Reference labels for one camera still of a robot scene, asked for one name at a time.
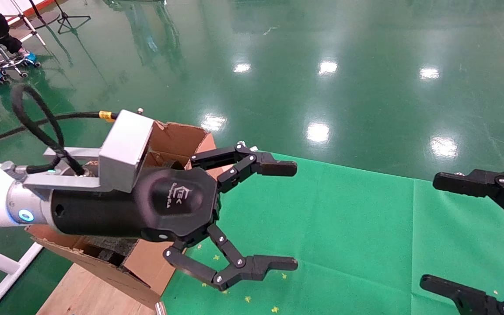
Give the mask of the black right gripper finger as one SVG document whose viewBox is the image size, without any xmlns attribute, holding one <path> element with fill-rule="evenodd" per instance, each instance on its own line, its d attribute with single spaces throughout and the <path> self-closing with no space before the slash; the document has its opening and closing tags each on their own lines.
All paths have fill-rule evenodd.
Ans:
<svg viewBox="0 0 504 315">
<path fill-rule="evenodd" d="M 484 291 L 436 276 L 422 276 L 420 287 L 451 299 L 460 315 L 504 315 L 504 301 Z"/>
<path fill-rule="evenodd" d="M 488 197 L 504 210 L 504 171 L 474 169 L 469 174 L 437 173 L 433 187 L 439 191 L 473 197 Z"/>
</svg>

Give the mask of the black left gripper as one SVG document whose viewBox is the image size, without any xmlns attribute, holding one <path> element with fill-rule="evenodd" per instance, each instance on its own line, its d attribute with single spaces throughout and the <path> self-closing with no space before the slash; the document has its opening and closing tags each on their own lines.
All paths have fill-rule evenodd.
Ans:
<svg viewBox="0 0 504 315">
<path fill-rule="evenodd" d="M 295 161 L 276 160 L 270 152 L 235 145 L 197 153 L 191 156 L 190 163 L 198 168 L 144 169 L 129 193 L 54 190 L 53 224 L 65 235 L 174 241 L 164 251 L 164 259 L 178 271 L 218 291 L 226 291 L 242 280 L 262 281 L 271 270 L 298 269 L 298 261 L 293 257 L 244 257 L 213 224 L 218 217 L 218 191 L 226 193 L 253 174 L 293 177 L 298 171 Z M 222 167 L 229 169 L 218 175 L 217 181 L 205 171 Z M 183 253 L 188 243 L 201 241 L 204 232 L 228 261 L 221 271 Z"/>
</svg>

